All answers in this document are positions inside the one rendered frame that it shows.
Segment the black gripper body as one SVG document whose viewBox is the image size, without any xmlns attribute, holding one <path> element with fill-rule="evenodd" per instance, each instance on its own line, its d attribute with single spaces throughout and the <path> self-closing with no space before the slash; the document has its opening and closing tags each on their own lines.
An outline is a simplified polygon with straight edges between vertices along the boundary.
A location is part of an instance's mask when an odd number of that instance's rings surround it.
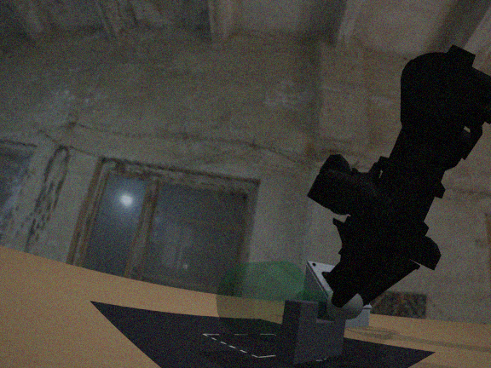
<svg viewBox="0 0 491 368">
<path fill-rule="evenodd" d="M 389 244 L 396 253 L 435 270 L 441 253 L 425 235 L 424 223 L 435 197 L 442 198 L 444 171 L 432 159 L 406 149 L 380 156 L 377 186 L 369 180 L 327 170 L 315 178 L 308 197 L 347 213 L 349 224 Z"/>
</svg>

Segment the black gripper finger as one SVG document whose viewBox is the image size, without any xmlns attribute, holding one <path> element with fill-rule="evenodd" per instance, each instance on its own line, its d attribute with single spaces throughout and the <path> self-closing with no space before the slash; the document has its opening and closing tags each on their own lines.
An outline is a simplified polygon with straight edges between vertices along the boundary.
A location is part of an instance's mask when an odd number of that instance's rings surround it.
<svg viewBox="0 0 491 368">
<path fill-rule="evenodd" d="M 418 270 L 419 267 L 420 265 L 416 262 L 395 253 L 375 276 L 357 293 L 361 296 L 363 305 L 366 306 L 374 298 L 380 296 L 413 270 Z"/>
<path fill-rule="evenodd" d="M 343 246 L 331 302 L 341 308 L 375 276 L 396 249 L 336 218 L 332 223 Z"/>
</svg>

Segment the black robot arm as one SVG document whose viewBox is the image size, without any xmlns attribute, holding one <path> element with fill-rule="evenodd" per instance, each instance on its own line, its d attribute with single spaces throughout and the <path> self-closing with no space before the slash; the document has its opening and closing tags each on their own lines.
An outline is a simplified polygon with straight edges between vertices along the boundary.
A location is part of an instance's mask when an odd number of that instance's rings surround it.
<svg viewBox="0 0 491 368">
<path fill-rule="evenodd" d="M 417 152 L 444 172 L 467 158 L 482 135 L 482 125 L 491 124 L 491 77 L 472 67 L 475 57 L 452 45 L 447 53 L 426 53 L 404 66 L 402 128 L 392 150 Z M 319 175 L 331 169 L 377 186 L 381 169 L 376 164 L 368 173 L 351 171 L 341 154 L 331 155 Z"/>
</svg>

